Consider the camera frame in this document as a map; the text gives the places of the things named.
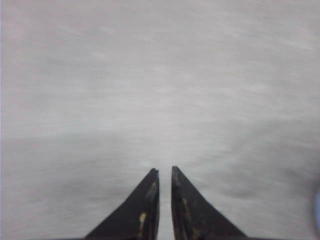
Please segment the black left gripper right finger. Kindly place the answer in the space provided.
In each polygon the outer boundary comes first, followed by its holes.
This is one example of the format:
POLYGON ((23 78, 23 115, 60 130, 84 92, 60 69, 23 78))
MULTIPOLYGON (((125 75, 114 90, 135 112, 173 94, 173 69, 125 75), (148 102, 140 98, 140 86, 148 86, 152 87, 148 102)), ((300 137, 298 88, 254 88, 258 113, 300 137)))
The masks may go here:
POLYGON ((201 195, 177 166, 171 171, 171 215, 176 240, 247 237, 201 195))

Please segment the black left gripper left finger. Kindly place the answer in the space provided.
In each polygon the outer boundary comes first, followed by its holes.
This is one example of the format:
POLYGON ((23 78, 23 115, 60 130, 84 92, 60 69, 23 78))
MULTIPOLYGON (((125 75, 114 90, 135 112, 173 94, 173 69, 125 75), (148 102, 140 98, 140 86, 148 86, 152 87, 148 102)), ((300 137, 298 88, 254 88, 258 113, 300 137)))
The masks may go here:
POLYGON ((84 239, 156 240, 159 220, 159 171, 152 168, 127 199, 84 239))

